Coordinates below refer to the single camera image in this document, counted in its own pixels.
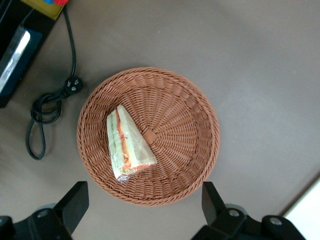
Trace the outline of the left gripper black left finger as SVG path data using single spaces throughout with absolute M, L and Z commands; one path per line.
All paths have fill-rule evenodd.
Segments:
M 54 205 L 46 205 L 27 218 L 13 222 L 8 215 L 0 217 L 2 240 L 71 240 L 72 234 L 89 208 L 87 181 L 78 181 Z

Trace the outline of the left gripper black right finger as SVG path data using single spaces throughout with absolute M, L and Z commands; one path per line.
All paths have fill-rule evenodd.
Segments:
M 206 220 L 193 240 L 304 240 L 288 219 L 266 215 L 261 221 L 250 217 L 239 205 L 225 204 L 214 184 L 202 184 L 202 211 Z

